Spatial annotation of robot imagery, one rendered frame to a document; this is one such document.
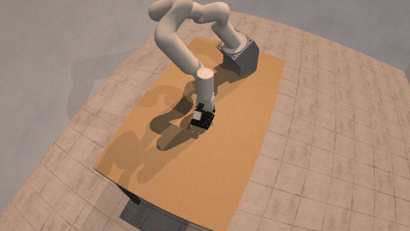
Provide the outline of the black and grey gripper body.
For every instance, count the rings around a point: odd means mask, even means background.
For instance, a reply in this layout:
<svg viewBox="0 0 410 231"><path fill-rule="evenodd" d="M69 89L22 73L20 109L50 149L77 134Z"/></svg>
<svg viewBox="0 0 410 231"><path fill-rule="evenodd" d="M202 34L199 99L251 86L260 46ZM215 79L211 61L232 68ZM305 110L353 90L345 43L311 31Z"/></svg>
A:
<svg viewBox="0 0 410 231"><path fill-rule="evenodd" d="M209 100L201 100L197 96L197 98L196 98L196 107L198 106L199 103L204 104L204 107L203 107L202 110L213 112L213 110L214 110L213 105L215 105L214 95Z"/></svg>

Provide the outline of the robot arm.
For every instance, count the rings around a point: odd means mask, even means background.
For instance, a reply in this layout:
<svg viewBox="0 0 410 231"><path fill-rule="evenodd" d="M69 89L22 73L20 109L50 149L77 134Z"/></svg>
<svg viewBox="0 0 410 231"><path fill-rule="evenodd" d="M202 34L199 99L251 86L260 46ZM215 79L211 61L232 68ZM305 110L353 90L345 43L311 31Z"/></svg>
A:
<svg viewBox="0 0 410 231"><path fill-rule="evenodd" d="M214 95L214 72L196 60L178 38L177 30L186 18L197 24L214 21L211 29L222 40L222 49L228 54L237 54L245 48L247 38L240 32L236 33L228 23L228 5L215 2L201 6L193 0L160 0L150 6L148 14L152 20L159 21L154 34L156 45L182 72L195 78L199 99L211 99Z"/></svg>

